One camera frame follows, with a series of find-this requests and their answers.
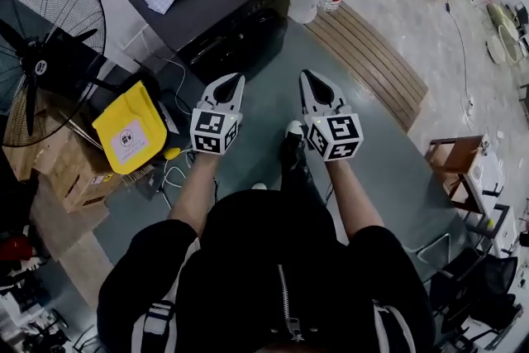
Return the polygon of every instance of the black office chair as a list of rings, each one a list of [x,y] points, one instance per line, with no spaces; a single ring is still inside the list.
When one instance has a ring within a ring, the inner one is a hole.
[[[435,274],[430,301],[434,314],[442,315],[441,343],[474,352],[474,341],[504,330],[519,312],[508,294],[516,269],[517,257],[499,259],[466,249],[445,266],[444,272]],[[486,323],[491,330],[467,339],[468,328],[462,328],[467,317]]]

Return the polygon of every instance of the black fan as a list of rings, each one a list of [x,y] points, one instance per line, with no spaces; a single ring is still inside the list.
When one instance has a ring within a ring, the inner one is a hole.
[[[0,0],[4,145],[37,143],[78,111],[99,83],[106,33],[101,0]]]

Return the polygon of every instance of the qr code-like pattern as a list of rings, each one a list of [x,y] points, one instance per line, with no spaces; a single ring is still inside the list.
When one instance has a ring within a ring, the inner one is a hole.
[[[312,126],[309,140],[314,146],[314,149],[316,149],[321,156],[324,156],[327,147],[329,146],[329,143],[327,142],[327,140],[325,140],[325,137],[321,134],[320,130],[318,130],[315,125]]]
[[[221,141],[217,138],[195,135],[195,146],[197,150],[221,153]]]
[[[358,143],[353,141],[352,143],[345,143],[343,145],[334,145],[331,153],[329,153],[328,159],[344,159],[349,158],[355,153],[355,149]]]
[[[230,147],[231,142],[235,140],[236,135],[237,122],[233,124],[233,126],[230,128],[230,130],[226,133],[226,136],[224,137],[224,150],[228,150],[228,147]]]
[[[224,115],[213,112],[201,112],[200,117],[198,117],[197,125],[195,126],[195,131],[220,134],[223,123]]]
[[[358,138],[358,131],[352,117],[328,117],[327,123],[333,140]]]

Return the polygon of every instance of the wooden slat platform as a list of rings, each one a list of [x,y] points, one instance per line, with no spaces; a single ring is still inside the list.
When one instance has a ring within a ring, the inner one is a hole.
[[[380,33],[344,3],[306,27],[408,131],[428,87]]]

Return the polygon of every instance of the red object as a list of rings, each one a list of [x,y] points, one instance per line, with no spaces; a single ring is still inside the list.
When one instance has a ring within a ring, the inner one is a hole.
[[[26,236],[11,237],[0,245],[0,260],[29,260],[33,247]]]

